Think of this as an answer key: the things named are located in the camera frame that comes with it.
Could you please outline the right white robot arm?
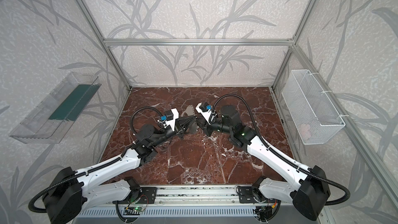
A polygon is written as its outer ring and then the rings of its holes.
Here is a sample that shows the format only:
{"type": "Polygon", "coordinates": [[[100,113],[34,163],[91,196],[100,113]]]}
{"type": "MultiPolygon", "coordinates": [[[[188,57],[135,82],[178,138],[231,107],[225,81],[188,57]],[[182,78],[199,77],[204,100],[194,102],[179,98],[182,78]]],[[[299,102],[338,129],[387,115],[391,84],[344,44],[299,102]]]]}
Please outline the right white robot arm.
{"type": "Polygon", "coordinates": [[[307,219],[317,220],[331,193],[328,184],[307,175],[310,167],[295,161],[270,143],[262,142],[253,128],[242,123],[234,106],[223,106],[217,113],[208,103],[199,103],[196,110],[201,114],[197,119],[198,126],[206,135],[210,136],[215,131],[228,134],[234,146],[260,159],[285,179],[277,181],[260,177],[251,187],[257,202],[270,199],[287,202],[307,219]]]}

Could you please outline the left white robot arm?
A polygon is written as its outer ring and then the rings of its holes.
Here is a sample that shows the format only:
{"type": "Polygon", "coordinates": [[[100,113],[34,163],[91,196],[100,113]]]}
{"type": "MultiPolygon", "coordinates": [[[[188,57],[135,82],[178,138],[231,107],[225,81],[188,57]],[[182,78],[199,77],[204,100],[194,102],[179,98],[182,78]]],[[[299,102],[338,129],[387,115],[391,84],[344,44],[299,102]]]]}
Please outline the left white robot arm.
{"type": "Polygon", "coordinates": [[[38,195],[45,206],[43,212],[52,224],[66,224],[83,210],[137,195],[139,189],[133,179],[113,184],[107,181],[150,162],[157,154],[157,146],[176,136],[183,138],[195,123],[195,116],[178,117],[174,113],[162,116],[160,128],[151,124],[142,126],[135,135],[136,143],[120,155],[87,168],[61,170],[50,186],[38,195]]]}

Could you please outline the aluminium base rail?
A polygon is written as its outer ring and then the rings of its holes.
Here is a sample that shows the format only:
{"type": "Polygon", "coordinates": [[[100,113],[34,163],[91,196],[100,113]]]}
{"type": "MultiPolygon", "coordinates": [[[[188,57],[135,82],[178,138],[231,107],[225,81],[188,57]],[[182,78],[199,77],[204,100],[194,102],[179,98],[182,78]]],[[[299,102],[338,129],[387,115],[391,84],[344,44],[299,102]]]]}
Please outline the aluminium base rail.
{"type": "Polygon", "coordinates": [[[82,211],[79,218],[149,217],[256,217],[277,201],[292,207],[293,188],[285,182],[268,181],[261,187],[264,200],[256,200],[250,185],[157,185],[143,188],[138,201],[116,208],[105,203],[82,211]]]}

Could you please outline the clear plastic wall bin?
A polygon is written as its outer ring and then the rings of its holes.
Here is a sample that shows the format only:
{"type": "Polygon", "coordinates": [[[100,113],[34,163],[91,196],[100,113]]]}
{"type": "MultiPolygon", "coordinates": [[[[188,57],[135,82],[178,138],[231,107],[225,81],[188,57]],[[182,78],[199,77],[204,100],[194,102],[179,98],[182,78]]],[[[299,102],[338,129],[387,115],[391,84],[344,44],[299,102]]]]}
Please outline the clear plastic wall bin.
{"type": "Polygon", "coordinates": [[[100,87],[96,75],[69,73],[9,136],[24,144],[60,143],[100,87]]]}

